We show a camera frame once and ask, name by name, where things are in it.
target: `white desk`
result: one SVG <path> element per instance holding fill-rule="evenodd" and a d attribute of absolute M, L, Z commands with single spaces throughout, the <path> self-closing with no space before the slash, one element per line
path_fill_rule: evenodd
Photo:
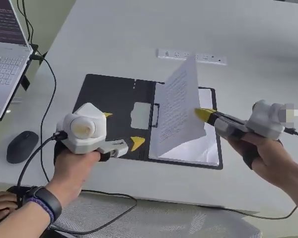
<path fill-rule="evenodd" d="M 58 88 L 45 120 L 44 138 L 72 111 L 88 73 L 165 80 L 180 62 L 156 58 L 156 48 L 227 56 L 228 66 L 198 65 L 199 84 L 216 89 L 220 111 L 247 118 L 260 99 L 298 106 L 298 5 L 265 0 L 77 0 L 47 56 Z M 39 134 L 53 87 L 52 75 L 43 64 L 0 144 L 0 182 L 16 183 L 24 164 L 6 162 L 7 145 L 24 130 Z M 298 139 L 284 136 L 282 140 L 298 161 Z M 53 148 L 53 143 L 44 148 L 50 176 Z M 111 159 L 93 168 L 85 187 L 254 211 L 292 209 L 292 201 L 249 170 L 225 141 L 222 150 L 221 171 Z M 39 156 L 23 184 L 45 184 Z"/>

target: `white paper sheet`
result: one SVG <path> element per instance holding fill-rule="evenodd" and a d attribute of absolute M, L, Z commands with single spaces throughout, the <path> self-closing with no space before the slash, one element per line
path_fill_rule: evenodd
<path fill-rule="evenodd" d="M 212 93 L 210 89 L 199 89 L 200 107 L 212 108 Z M 153 138 L 157 134 L 157 128 L 151 130 L 151 142 L 149 150 L 149 158 L 164 161 L 183 162 L 188 164 L 203 164 L 209 166 L 218 166 L 220 158 L 218 154 L 218 145 L 215 129 L 213 126 L 205 124 L 204 129 L 206 136 L 183 143 L 160 157 L 154 155 L 156 143 Z"/>
<path fill-rule="evenodd" d="M 160 98 L 156 156 L 205 136 L 204 124 L 194 109 L 200 106 L 195 57 L 189 57 L 156 94 Z"/>

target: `hand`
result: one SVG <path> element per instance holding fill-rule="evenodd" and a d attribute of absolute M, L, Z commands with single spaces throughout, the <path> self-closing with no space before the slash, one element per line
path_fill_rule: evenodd
<path fill-rule="evenodd" d="M 256 145 L 260 157 L 253 161 L 253 171 L 281 189 L 287 185 L 292 168 L 297 164 L 281 143 L 253 133 L 246 134 L 242 140 L 228 139 L 228 142 L 240 155 L 243 155 L 249 143 Z"/>
<path fill-rule="evenodd" d="M 16 195 L 9 192 L 0 192 L 0 220 L 16 208 Z"/>
<path fill-rule="evenodd" d="M 57 197 L 63 208 L 79 196 L 83 183 L 99 160 L 98 152 L 76 155 L 66 150 L 57 157 L 54 176 L 46 188 Z"/>

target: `black watch band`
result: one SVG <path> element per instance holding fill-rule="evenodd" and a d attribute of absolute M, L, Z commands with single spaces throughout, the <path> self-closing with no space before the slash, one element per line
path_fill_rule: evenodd
<path fill-rule="evenodd" d="M 26 195 L 26 198 L 36 198 L 41 200 L 53 213 L 54 221 L 56 221 L 61 213 L 62 206 L 59 200 L 45 187 L 34 187 Z"/>

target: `electrical outlet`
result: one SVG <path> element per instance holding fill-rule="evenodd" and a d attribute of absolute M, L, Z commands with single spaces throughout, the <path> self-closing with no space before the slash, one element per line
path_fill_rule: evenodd
<path fill-rule="evenodd" d="M 167 58 L 173 60 L 186 60 L 191 53 L 189 51 L 176 51 L 176 50 L 167 50 L 167 49 L 158 49 L 157 57 L 158 58 Z M 219 65 L 227 65 L 226 57 L 219 57 L 209 54 L 195 54 L 195 59 L 199 63 L 213 63 Z"/>

